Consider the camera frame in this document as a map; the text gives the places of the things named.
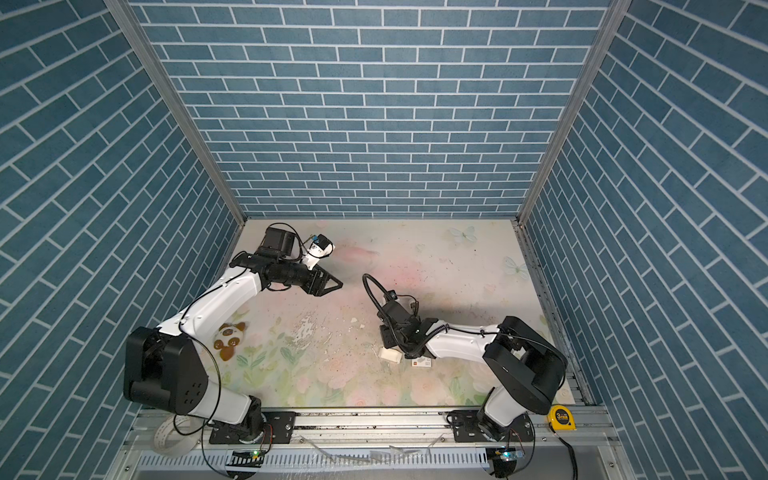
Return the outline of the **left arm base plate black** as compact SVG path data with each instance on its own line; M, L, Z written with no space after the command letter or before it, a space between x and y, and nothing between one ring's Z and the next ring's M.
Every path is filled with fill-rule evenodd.
M215 421L209 443L232 446L289 444L296 418L297 413L293 411L266 411L255 419L246 418L238 425Z

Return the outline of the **white staple box sleeve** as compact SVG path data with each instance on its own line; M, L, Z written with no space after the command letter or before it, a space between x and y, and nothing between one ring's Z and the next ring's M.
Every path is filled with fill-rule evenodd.
M427 357L419 357L411 359L411 366L415 368L430 368L432 366L432 360Z

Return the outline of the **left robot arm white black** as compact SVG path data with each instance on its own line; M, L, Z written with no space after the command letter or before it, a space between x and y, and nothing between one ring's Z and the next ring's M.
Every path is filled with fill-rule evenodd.
M225 388L219 374L209 375L200 354L223 348L227 320L263 290L297 287L322 297L342 288L320 267L335 246L323 234L301 240L289 224L269 225L252 253L234 255L223 275L188 306L156 327L139 327L126 339L124 397L134 403L233 428L246 441L263 431L258 398Z

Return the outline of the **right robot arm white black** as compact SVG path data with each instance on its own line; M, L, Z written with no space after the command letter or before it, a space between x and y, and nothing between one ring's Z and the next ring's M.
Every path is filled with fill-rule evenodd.
M528 413L546 415L555 403L567 370L565 356L515 316L487 327L421 319L397 299L374 303L386 348L405 357L460 359L484 364L500 385L492 388L477 414L483 435L509 437L513 423Z

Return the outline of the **staple box tray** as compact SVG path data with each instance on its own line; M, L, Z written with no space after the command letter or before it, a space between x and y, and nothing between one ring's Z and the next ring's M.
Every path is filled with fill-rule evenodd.
M403 359L403 353L397 349L382 347L379 350L378 356L380 359L399 364Z

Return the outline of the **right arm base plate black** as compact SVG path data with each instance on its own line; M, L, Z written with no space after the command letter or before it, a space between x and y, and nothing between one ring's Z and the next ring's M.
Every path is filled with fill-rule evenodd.
M532 442L535 439L534 425L524 413L508 427L499 427L480 414L478 409L452 410L446 414L446 421L456 443L479 442Z

